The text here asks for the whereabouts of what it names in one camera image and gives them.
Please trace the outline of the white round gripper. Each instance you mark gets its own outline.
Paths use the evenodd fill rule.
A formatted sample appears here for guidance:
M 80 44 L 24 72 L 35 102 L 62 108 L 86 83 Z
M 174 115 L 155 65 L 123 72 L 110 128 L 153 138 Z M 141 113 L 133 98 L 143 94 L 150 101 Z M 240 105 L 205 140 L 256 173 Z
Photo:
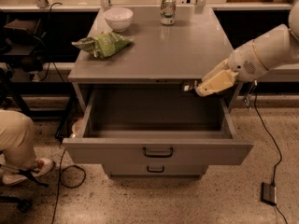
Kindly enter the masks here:
M 250 40 L 235 49 L 228 60 L 223 60 L 205 74 L 202 77 L 203 82 L 195 91 L 199 96 L 205 97 L 233 87 L 237 77 L 239 81 L 248 82 L 262 77 L 267 72 L 254 41 Z

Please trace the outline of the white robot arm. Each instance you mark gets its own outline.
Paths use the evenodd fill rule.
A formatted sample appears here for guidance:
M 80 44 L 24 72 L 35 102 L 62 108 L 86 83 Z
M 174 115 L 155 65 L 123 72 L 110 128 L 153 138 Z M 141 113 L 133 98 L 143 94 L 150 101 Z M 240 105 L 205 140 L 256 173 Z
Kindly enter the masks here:
M 202 77 L 195 91 L 205 97 L 227 90 L 236 81 L 251 82 L 285 63 L 299 61 L 299 2 L 280 24 L 235 49 L 227 59 Z

